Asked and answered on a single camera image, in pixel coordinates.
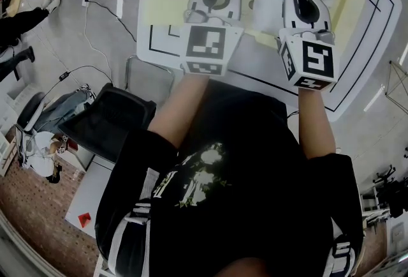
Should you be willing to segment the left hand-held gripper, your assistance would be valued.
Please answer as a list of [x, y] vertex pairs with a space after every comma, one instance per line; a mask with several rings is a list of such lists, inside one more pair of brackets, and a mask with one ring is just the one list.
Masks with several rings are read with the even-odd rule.
[[[189, 0], [180, 28], [180, 60], [188, 74], [222, 77], [244, 34], [242, 0]], [[223, 13], [225, 17], [209, 13]]]

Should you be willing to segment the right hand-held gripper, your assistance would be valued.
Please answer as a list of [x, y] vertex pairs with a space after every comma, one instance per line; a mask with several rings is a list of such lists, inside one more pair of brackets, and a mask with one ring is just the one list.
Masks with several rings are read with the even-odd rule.
[[322, 91], [338, 81], [339, 55], [323, 1], [283, 0], [282, 18], [284, 27], [298, 27], [279, 31], [279, 55], [288, 83]]

